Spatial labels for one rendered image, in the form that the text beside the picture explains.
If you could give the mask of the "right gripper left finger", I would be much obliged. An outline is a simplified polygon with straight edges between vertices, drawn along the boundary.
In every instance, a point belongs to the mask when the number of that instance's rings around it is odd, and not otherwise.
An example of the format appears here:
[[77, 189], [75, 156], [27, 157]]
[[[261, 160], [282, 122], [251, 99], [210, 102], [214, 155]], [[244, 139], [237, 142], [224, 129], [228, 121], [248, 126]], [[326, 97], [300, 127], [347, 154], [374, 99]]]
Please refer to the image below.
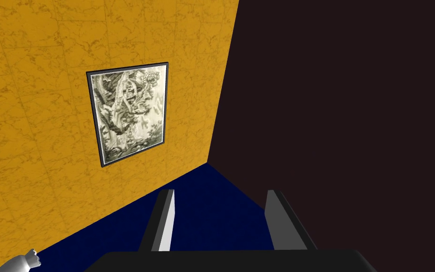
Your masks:
[[175, 191], [173, 189], [161, 190], [138, 251], [170, 251], [174, 221]]

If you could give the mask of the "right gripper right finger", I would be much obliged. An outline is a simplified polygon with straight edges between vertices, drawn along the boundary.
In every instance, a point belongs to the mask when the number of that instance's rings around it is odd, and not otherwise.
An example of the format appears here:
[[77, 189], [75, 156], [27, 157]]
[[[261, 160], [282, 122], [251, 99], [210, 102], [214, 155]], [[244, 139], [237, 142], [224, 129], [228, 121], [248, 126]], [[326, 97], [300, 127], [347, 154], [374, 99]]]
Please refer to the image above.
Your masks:
[[281, 191], [267, 192], [264, 214], [275, 250], [317, 249]]

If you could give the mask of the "framed grey tree picture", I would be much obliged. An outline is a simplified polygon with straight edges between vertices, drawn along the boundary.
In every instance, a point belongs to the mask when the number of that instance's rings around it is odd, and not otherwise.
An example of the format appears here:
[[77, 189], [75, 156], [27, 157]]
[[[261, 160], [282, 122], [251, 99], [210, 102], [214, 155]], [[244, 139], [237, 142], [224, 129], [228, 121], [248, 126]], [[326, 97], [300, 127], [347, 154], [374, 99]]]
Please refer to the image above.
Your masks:
[[102, 168], [165, 142], [169, 62], [86, 72]]

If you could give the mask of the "white rounded object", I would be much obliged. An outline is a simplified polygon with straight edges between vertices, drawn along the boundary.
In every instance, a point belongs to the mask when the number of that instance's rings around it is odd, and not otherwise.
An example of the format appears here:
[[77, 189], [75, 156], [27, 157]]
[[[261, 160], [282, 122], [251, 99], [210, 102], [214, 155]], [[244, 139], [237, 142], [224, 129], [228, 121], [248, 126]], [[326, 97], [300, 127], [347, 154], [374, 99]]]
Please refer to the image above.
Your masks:
[[32, 268], [41, 266], [40, 259], [34, 249], [30, 249], [25, 255], [18, 255], [6, 261], [0, 272], [29, 272]]

